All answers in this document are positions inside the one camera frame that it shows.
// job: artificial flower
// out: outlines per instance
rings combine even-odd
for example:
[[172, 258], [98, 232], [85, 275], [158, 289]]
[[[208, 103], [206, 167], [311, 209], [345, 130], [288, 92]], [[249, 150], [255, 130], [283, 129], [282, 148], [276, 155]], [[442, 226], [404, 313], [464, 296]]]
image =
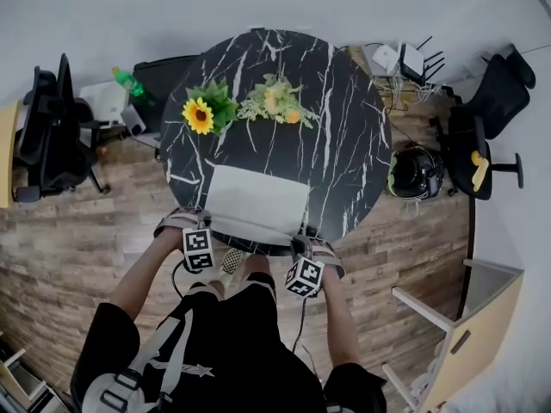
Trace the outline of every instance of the artificial flower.
[[286, 120], [288, 124], [296, 124], [300, 120], [300, 112], [298, 110], [289, 110]]
[[277, 103], [274, 96], [268, 96], [268, 92], [266, 92], [266, 99], [264, 99], [264, 108], [269, 114], [277, 114]]
[[214, 128], [213, 110], [202, 100], [188, 100], [183, 106], [183, 117], [188, 120], [191, 130], [207, 134]]

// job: white box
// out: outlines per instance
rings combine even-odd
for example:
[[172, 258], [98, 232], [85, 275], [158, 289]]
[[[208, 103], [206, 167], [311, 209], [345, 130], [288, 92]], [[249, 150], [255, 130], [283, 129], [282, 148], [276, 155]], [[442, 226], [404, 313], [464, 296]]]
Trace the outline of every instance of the white box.
[[208, 228], [183, 230], [183, 256], [191, 271], [215, 267], [213, 244]]
[[293, 265], [287, 273], [285, 287], [292, 293], [306, 298], [314, 295], [321, 288], [321, 276], [324, 263], [313, 262], [305, 257]]
[[90, 105], [94, 119], [102, 123], [100, 128], [124, 126], [121, 112], [128, 104], [128, 92], [116, 81], [82, 87], [78, 97]]

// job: black office chair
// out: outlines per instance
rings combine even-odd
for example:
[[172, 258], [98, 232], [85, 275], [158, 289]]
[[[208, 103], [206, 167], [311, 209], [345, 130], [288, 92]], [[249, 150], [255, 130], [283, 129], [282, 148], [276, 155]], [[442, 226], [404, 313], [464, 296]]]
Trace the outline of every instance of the black office chair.
[[[492, 164], [492, 155], [486, 140], [496, 138], [528, 106], [530, 97], [526, 87], [532, 89], [535, 85], [534, 72], [513, 47], [513, 52], [507, 59], [494, 55], [488, 61], [486, 73], [471, 101], [450, 109], [447, 134], [437, 117], [430, 120], [430, 124], [436, 127], [436, 138], [442, 147], [444, 164], [454, 184], [449, 190], [450, 195], [459, 189], [476, 199], [490, 199], [493, 171], [517, 173], [518, 187], [523, 188], [523, 164], [520, 156], [515, 155], [515, 163]], [[490, 163], [477, 192], [474, 191], [472, 182], [478, 169], [471, 160], [473, 151], [478, 151]]]
[[[28, 169], [28, 185], [15, 191], [14, 200], [31, 202], [61, 194], [87, 177], [99, 193], [107, 194], [109, 186], [100, 187], [92, 171], [97, 161], [99, 123], [94, 121], [86, 101], [73, 97], [65, 54], [61, 56], [57, 80], [51, 72], [34, 68], [33, 89], [23, 103], [29, 107], [16, 156]], [[91, 148], [80, 141], [82, 128], [91, 129]]]

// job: black marble tabletop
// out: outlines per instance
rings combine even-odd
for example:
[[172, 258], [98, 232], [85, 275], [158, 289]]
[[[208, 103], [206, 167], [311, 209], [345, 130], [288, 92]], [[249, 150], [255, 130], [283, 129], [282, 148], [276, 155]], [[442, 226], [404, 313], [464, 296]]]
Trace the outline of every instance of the black marble tabletop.
[[[238, 120], [218, 137], [198, 135], [188, 127], [182, 116], [186, 88], [226, 77], [228, 93], [241, 102], [255, 83], [264, 82], [264, 74], [276, 74], [278, 65], [293, 87], [303, 86], [300, 104], [319, 115], [313, 129]], [[216, 164], [278, 176], [310, 187], [300, 231], [330, 242], [353, 230], [377, 201], [391, 147], [382, 100], [346, 51], [310, 35], [280, 30], [236, 35], [200, 55], [170, 95], [161, 131], [164, 171], [182, 206], [204, 207]], [[215, 236], [250, 252], [282, 251]]]

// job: green bottle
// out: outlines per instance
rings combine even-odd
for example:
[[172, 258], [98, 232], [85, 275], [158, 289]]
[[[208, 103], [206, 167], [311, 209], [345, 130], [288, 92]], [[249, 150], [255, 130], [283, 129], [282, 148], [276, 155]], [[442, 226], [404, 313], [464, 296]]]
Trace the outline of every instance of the green bottle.
[[117, 66], [114, 66], [111, 69], [111, 73], [115, 76], [116, 82], [128, 90], [132, 96], [139, 97], [144, 95], [144, 86], [130, 72], [122, 71]]

